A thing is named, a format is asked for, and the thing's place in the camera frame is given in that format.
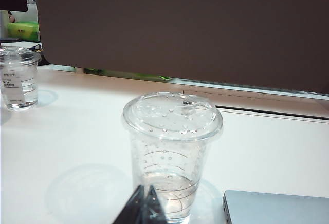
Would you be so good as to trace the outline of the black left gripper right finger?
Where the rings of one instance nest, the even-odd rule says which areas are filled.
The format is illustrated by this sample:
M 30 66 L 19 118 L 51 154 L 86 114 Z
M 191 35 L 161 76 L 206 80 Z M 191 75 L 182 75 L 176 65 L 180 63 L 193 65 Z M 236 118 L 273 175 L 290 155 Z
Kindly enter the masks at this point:
M 149 187 L 149 191 L 144 199 L 144 223 L 167 223 L 164 210 L 152 185 Z

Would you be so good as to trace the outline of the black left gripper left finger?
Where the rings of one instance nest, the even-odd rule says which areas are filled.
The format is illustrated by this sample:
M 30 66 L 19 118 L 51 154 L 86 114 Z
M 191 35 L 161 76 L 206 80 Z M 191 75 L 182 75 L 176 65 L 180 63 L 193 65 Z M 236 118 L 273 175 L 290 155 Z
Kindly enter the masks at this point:
M 113 224 L 139 223 L 143 200 L 144 186 L 139 185 L 134 190 Z

